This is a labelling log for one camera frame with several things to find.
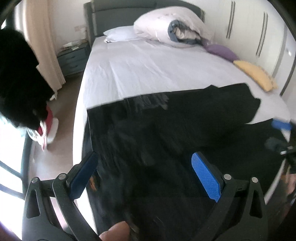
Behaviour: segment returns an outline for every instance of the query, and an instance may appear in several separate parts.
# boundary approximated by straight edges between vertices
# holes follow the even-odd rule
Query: purple cushion
[[[205,46],[205,49],[212,54],[218,55],[228,61],[235,61],[235,60],[239,60],[239,57],[237,57],[237,55],[232,52],[229,48],[223,46],[223,45],[219,45],[219,44],[212,44],[212,45],[207,45]]]

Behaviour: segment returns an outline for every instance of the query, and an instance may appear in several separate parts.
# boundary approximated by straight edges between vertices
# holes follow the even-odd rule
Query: floor
[[[77,98],[83,74],[66,78],[66,83],[58,91],[57,100],[50,101],[49,106],[54,117],[59,120],[59,128],[53,143],[44,152],[37,144],[32,146],[29,164],[29,180],[39,177],[41,180],[55,179],[60,173],[68,173],[73,166],[73,125]],[[62,225],[66,222],[57,202],[52,198],[53,207]]]

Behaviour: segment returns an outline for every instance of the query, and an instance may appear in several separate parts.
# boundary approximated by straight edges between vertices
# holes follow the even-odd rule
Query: white pillow
[[[170,27],[173,22],[181,22],[188,30],[174,31],[175,41],[170,37]],[[178,39],[211,40],[213,33],[205,26],[202,20],[186,7],[166,7],[152,10],[143,14],[134,22],[135,33],[144,39],[158,40],[176,47],[188,47],[187,44],[178,42]]]
[[[133,26],[109,29],[104,32],[104,35],[107,36],[104,40],[105,43],[142,39],[136,35]]]

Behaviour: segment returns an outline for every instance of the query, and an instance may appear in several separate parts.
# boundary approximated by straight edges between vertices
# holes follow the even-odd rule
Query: curtain
[[[49,0],[23,0],[15,10],[16,29],[23,32],[39,61],[37,69],[56,93],[66,82],[55,55]]]

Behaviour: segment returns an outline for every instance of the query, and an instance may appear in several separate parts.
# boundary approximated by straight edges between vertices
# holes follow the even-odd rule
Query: white bed sheet
[[[247,83],[253,96],[261,99],[251,123],[271,118],[290,121],[288,108],[276,91],[264,92],[232,63],[207,53],[201,46],[180,49],[157,41],[104,43],[104,39],[94,41],[81,83],[74,121],[74,165],[81,161],[86,109],[125,97]],[[86,192],[77,203],[95,230]]]

